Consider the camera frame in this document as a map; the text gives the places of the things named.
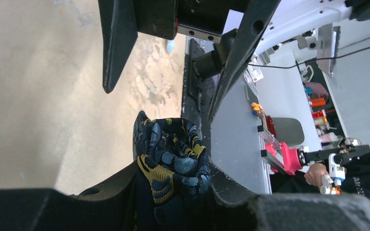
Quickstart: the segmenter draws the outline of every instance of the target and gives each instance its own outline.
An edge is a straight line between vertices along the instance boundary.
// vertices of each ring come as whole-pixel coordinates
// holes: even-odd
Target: yellow object
[[[174,193],[173,190],[173,174],[174,172],[164,168],[161,165],[157,165],[155,168],[148,167],[145,159],[149,157],[147,154],[142,154],[137,158],[137,163],[151,186],[151,192],[154,196],[154,203],[162,204],[166,202]],[[156,190],[152,187],[152,183],[156,181],[158,183],[167,181],[168,184],[161,190]],[[156,198],[155,195],[168,191],[166,195]]]
[[[260,104],[258,103],[255,103],[255,102],[252,102],[251,103],[251,107],[253,108],[253,110],[255,111],[263,111],[263,108]]]

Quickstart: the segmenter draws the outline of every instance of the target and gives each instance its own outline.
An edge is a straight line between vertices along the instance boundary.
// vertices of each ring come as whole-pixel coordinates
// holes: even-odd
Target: concrete floor
[[[132,161],[132,125],[181,112],[185,37],[140,34],[114,91],[97,1],[0,1],[0,188],[82,190]]]

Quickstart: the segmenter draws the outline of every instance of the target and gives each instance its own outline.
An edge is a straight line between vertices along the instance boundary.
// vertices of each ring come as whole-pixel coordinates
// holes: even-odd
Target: screw hole
[[[252,33],[254,34],[259,34],[264,28],[264,22],[262,20],[257,20],[256,22],[253,23],[252,27]]]

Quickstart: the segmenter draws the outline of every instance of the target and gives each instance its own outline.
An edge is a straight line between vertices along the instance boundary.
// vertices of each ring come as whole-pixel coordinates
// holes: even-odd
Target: gray floor
[[[180,115],[184,52],[140,34],[107,95],[97,1],[0,1],[0,188],[79,193],[124,168],[139,110]]]
[[[260,155],[258,119],[252,115],[242,78],[223,100],[211,125],[214,163],[255,193],[269,193]]]

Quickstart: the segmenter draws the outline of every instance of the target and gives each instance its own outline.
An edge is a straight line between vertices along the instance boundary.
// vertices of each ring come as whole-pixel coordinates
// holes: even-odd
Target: red object
[[[267,130],[274,136],[275,139],[277,139],[276,128],[274,127],[272,117],[269,115],[266,115],[266,124]]]
[[[318,112],[314,112],[312,115],[313,115],[313,118],[320,118],[320,117],[325,117],[326,116],[324,114],[323,110],[318,111]]]
[[[175,19],[175,35],[176,33],[178,33],[178,18]]]
[[[284,171],[291,176],[296,175],[296,171],[303,168],[300,164],[297,148],[289,148],[284,142],[281,142],[280,146],[281,155],[283,156]],[[277,151],[273,148],[273,144],[266,144],[266,150],[270,152],[274,157],[276,157]],[[270,169],[275,173],[278,172],[273,167],[271,167]]]

